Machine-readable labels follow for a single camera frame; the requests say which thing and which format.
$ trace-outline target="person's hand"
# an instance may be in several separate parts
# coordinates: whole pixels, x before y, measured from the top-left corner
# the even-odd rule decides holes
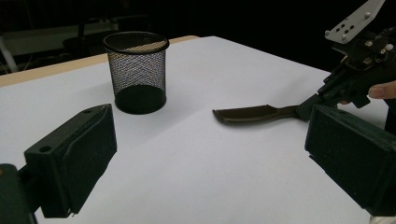
[[[396,80],[372,86],[369,96],[373,99],[396,99]]]

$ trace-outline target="dark background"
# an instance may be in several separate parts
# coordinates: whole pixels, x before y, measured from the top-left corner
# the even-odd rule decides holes
[[[324,37],[365,0],[0,0],[0,33],[40,29],[97,18],[146,15],[120,21],[121,30],[175,38],[215,35],[297,63],[331,71],[343,58]],[[387,0],[367,30],[396,25]]]

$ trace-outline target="hole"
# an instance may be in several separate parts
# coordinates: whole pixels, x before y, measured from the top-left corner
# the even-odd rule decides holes
[[[48,152],[48,151],[50,151],[50,150],[51,150],[51,147],[48,147],[48,146],[46,146],[46,147],[41,147],[41,148],[39,149],[40,152]]]

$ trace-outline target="screw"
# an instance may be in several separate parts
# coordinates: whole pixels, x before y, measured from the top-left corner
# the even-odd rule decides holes
[[[364,59],[364,61],[363,61],[363,63],[365,63],[365,64],[370,64],[370,63],[372,63],[373,62],[373,60],[371,59],[371,58],[366,58],[366,59]]]
[[[368,40],[368,41],[365,43],[365,45],[366,45],[367,47],[371,47],[371,46],[373,45],[373,41]]]
[[[364,13],[364,19],[369,19],[371,17],[371,13],[370,12],[366,12]]]

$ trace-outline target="white surface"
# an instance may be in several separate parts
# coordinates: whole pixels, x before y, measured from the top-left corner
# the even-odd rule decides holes
[[[159,111],[113,104],[107,63],[0,88],[0,163],[88,107],[113,104],[118,152],[79,214],[40,224],[361,224],[361,209],[308,158],[308,123],[226,126],[212,109],[298,105],[329,75],[218,37],[172,44]],[[344,106],[383,126],[387,106]]]

